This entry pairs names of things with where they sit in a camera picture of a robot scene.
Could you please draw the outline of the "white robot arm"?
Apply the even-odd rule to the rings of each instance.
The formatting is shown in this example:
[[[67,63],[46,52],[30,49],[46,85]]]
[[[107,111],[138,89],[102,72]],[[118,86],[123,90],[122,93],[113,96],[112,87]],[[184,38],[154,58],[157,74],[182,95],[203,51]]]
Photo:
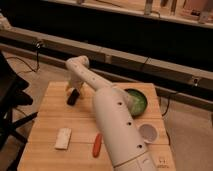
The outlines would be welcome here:
[[[131,116],[134,101],[129,93],[89,69],[87,56],[69,58],[69,86],[81,92],[83,83],[94,91],[92,100],[96,123],[113,171],[158,171]]]

